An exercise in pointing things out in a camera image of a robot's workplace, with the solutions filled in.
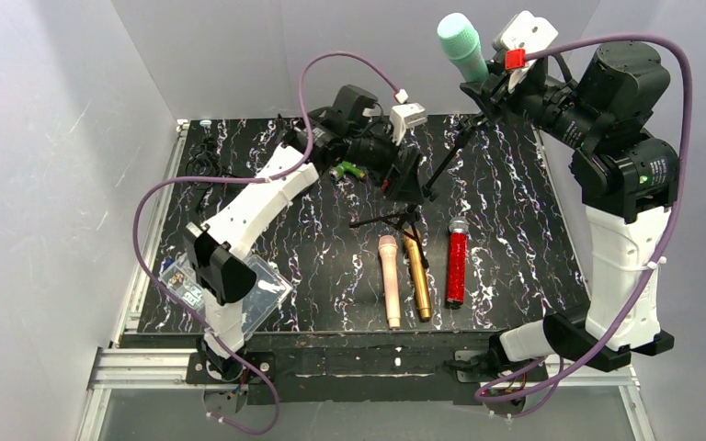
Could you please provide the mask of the black tall tripod stand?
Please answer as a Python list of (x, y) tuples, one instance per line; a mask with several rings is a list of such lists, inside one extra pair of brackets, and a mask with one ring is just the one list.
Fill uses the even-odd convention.
[[(418, 179), (419, 182), (422, 186), (422, 190), (424, 193), (424, 202), (422, 204), (407, 204), (405, 203), (405, 207), (401, 210), (397, 210), (391, 213), (388, 213), (386, 215), (381, 215), (377, 216), (374, 218), (366, 219), (366, 220), (351, 220), (348, 223), (348, 227), (350, 229), (357, 229), (359, 227), (362, 227), (364, 225), (369, 225), (373, 223), (383, 223), (385, 225), (388, 225), (389, 227), (393, 228), (394, 230), (398, 231), (401, 233), (404, 237), (404, 230), (406, 228), (412, 228), (414, 231), (417, 231), (416, 224), (420, 220), (421, 217), (421, 207), (426, 203), (426, 202), (434, 202), (438, 198), (438, 191), (434, 188), (435, 184), (437, 183), (438, 179), (440, 178), (441, 174), (446, 171), (448, 166), (450, 165), (450, 162), (457, 156), (457, 154), (461, 151), (462, 148), (466, 147), (474, 134), (479, 131), (484, 125), (486, 125), (488, 122), (475, 122), (473, 118), (476, 116), (474, 115), (467, 115), (464, 117), (461, 117), (458, 123), (455, 126), (456, 130), (456, 135), (453, 140), (452, 147), (446, 154), (446, 156), (442, 159), (439, 165), (437, 165), (434, 169), (433, 174), (430, 176), (430, 178), (426, 182), (421, 182), (419, 178), (419, 166), (418, 166)], [(426, 257), (426, 253), (424, 252), (422, 241), (421, 244), (419, 245), (419, 249), (421, 250), (423, 254), (423, 265), (425, 269), (429, 268), (429, 262)]]

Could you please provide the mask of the pink microphone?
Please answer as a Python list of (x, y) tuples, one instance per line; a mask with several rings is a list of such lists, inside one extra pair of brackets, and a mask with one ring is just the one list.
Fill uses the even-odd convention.
[(397, 244), (391, 235), (383, 235), (379, 240), (379, 256), (383, 278), (386, 319), (390, 330), (401, 327), (401, 309), (397, 273)]

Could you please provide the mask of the red glitter microphone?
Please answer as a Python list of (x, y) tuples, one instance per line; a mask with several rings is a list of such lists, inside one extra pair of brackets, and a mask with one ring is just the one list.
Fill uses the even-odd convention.
[(446, 305), (450, 309), (459, 309), (465, 299), (468, 234), (469, 222), (464, 217), (456, 217), (450, 221), (445, 296)]

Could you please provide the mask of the teal microphone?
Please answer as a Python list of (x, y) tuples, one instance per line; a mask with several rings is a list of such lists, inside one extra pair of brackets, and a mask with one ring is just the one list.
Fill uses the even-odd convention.
[(489, 72), (480, 37), (469, 18), (458, 12), (446, 15), (438, 23), (437, 35), (444, 55), (466, 82), (486, 79)]

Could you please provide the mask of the gold microphone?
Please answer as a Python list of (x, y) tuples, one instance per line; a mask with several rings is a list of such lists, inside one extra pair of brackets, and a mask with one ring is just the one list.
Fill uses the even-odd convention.
[(419, 320), (428, 322), (432, 316), (431, 301), (427, 286), (427, 274), (423, 265), (423, 254), (419, 249), (419, 234), (412, 228), (404, 230), (404, 249), (407, 252), (411, 277), (415, 287), (416, 306)]

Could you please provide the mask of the black tripod shock mount stand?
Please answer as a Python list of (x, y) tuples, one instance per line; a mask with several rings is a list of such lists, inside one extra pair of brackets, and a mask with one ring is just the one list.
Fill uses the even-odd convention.
[[(216, 152), (217, 142), (211, 136), (205, 136), (198, 145), (198, 150), (186, 164), (185, 175), (219, 176), (222, 169)], [(197, 214), (201, 214), (206, 204), (205, 198), (213, 184), (195, 183), (194, 186), (197, 192), (194, 210)]]

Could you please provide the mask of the black round base clip stand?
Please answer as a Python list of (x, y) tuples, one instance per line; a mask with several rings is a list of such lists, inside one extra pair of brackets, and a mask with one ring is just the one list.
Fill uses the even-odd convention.
[(289, 143), (293, 132), (293, 119), (283, 117), (278, 114), (275, 118), (276, 129), (278, 130), (278, 139), (280, 143)]

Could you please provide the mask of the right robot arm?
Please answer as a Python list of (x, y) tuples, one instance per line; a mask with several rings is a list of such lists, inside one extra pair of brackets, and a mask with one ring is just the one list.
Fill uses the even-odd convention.
[(590, 301), (492, 336), (480, 368), (501, 372), (557, 355), (603, 372), (632, 354), (657, 356), (675, 339), (657, 318), (659, 242), (677, 207), (681, 165), (645, 123), (670, 83), (659, 53), (635, 40), (599, 45), (579, 80), (549, 75), (538, 60), (509, 87), (512, 72), (498, 55), (482, 82), (461, 84), (485, 121), (507, 117), (569, 147), (592, 232)]

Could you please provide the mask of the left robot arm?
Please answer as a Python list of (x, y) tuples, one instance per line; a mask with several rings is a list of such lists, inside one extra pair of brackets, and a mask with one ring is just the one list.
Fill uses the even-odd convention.
[(187, 258), (204, 294), (206, 331), (198, 350), (224, 377), (244, 367), (244, 300), (258, 285), (247, 260), (254, 243), (273, 220), (323, 173), (342, 162), (363, 168), (388, 199), (404, 203), (398, 225), (414, 217), (429, 196), (418, 180), (420, 152), (404, 145), (408, 130), (426, 123), (425, 108), (395, 95), (383, 130), (371, 115), (372, 93), (344, 85), (335, 101), (304, 114), (286, 130), (266, 165), (221, 212), (183, 232)]

